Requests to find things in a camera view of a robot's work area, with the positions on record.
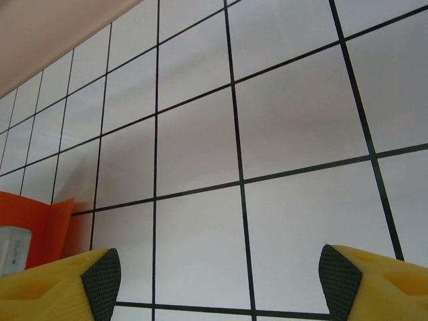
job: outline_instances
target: white device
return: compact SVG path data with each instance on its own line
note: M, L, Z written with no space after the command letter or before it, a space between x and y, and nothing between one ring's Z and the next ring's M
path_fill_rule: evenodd
M25 269L30 243L30 230L0 226L0 276Z

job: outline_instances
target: orange folder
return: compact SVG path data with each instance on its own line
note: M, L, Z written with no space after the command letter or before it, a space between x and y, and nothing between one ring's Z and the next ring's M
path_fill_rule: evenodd
M26 269L60 259L74 200L47 205L27 197L0 192L0 225L32 233Z

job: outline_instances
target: ceramic tile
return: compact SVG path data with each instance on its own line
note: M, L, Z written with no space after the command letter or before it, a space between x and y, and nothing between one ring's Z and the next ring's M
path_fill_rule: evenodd
M24 170L20 169L0 177L0 191L19 195L23 175Z
M154 119L102 139L97 207L153 197Z
M152 310L115 306L112 321L152 321Z
M9 130L0 174L25 165L32 125L33 119L30 118Z
M8 93L8 95L0 99L0 132L9 128L15 95L16 90Z
M153 204L145 203L95 214L94 249L118 250L121 302L152 302Z
M68 97L61 150L100 135L105 83L101 78Z
M159 110L230 82L224 15L159 47Z
M108 75L103 132L153 114L155 94L154 49Z
M233 314L214 314L204 312L187 312L172 310L156 310L156 321L251 321L251 316Z
M159 115L158 195L238 179L230 88Z
M336 0L335 2L345 37L428 4L427 0Z
M239 187L156 206L156 303L249 308Z
M156 45L157 0L144 0L113 22L108 69Z
M69 52L43 71L37 111L66 97L73 52Z
M106 73L108 25L74 50L69 92L73 92Z
M61 258L90 250L92 214L72 216L68 225Z
M428 151L379 161L394 222L407 262L428 268L426 248Z
M367 154L339 47L236 86L245 177Z
M428 12L348 43L377 151L428 140Z
M229 24L235 79L338 39L327 0L245 0Z
M7 132L0 134L0 165L1 165L1 159L3 158L3 152L5 151L6 138L7 138Z
M327 313L322 247L394 257L369 162L245 186L255 303L260 310Z
M53 156L25 168L21 195L50 204L57 161L58 157Z
M74 211L94 207L100 141L93 140L60 154L53 202L74 198Z
M11 126L34 115L37 95L39 94L41 72L18 87L13 107Z
M66 100L61 100L35 116L27 163L55 154L60 149L65 105Z
M161 1L159 40L169 38L221 8L223 0Z

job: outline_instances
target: ceiling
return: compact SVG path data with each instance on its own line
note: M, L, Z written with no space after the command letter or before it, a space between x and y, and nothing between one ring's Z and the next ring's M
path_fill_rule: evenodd
M142 0L0 0L0 98Z

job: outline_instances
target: grid pattern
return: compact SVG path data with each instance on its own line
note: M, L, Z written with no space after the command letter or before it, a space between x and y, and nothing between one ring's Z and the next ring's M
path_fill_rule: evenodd
M0 100L0 189L76 198L117 320L329 320L323 242L428 265L427 9L145 0Z

